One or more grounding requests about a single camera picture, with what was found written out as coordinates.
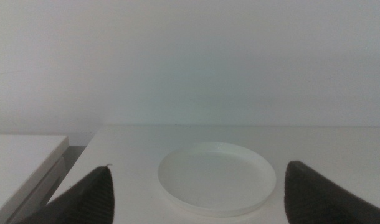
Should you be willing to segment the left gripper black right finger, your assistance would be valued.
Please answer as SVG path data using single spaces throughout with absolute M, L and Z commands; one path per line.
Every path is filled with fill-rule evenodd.
M 288 163 L 284 192 L 289 223 L 380 224 L 380 208 L 301 161 Z

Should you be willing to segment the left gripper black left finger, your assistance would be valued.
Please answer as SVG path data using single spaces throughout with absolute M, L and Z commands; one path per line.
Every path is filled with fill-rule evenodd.
M 107 166 L 99 166 L 21 223 L 112 224 L 114 213 L 112 174 Z

